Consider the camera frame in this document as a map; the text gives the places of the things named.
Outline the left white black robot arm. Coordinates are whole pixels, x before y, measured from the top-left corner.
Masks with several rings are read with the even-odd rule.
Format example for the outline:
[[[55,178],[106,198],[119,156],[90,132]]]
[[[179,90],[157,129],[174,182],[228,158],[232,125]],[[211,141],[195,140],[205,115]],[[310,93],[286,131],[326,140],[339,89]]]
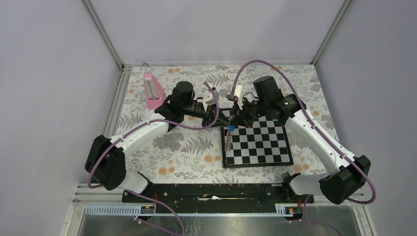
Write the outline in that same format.
[[[143,123],[110,138],[103,135],[96,137],[85,164],[85,170],[89,173],[88,187],[104,187],[108,191],[116,188],[130,190],[140,202],[150,200],[153,191],[148,186],[150,181],[139,172],[128,171],[125,159],[154,138],[176,127],[195,130],[195,127],[182,124],[185,116],[201,118],[199,130],[228,127],[230,121],[219,108],[215,88],[208,83],[205,86],[209,89],[208,103],[199,102],[194,97],[190,82],[180,81],[171,95]]]

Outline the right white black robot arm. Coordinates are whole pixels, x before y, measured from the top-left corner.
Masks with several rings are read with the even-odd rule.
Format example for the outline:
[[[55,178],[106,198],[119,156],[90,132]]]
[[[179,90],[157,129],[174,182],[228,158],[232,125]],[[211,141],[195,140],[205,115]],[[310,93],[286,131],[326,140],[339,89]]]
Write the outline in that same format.
[[[376,190],[368,177],[371,166],[365,156],[357,156],[342,147],[314,119],[295,91],[283,95],[272,76],[264,76],[253,82],[257,99],[248,101],[242,86],[229,86],[227,98],[234,102],[232,125],[248,126],[255,118],[278,120],[283,126],[301,138],[319,158],[326,172],[316,175],[292,175],[284,180],[284,200],[293,203],[301,195],[321,195],[333,204],[345,200],[357,204],[369,204],[376,198]],[[370,200],[360,201],[351,195],[369,183]]]

